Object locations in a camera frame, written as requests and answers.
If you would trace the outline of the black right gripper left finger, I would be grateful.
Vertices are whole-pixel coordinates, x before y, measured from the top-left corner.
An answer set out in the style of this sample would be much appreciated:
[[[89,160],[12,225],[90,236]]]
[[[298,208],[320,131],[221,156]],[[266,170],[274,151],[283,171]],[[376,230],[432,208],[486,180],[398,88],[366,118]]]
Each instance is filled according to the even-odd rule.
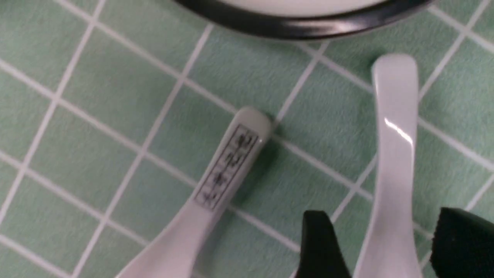
[[[335,229],[324,211],[303,214],[301,251],[296,278],[350,278]]]

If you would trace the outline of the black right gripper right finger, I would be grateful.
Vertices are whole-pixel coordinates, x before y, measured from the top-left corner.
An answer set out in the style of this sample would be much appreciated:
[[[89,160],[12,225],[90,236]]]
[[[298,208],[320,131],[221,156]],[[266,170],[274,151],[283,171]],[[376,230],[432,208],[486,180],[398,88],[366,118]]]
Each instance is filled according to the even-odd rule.
[[[494,225],[466,210],[442,207],[431,251],[438,278],[492,278]]]

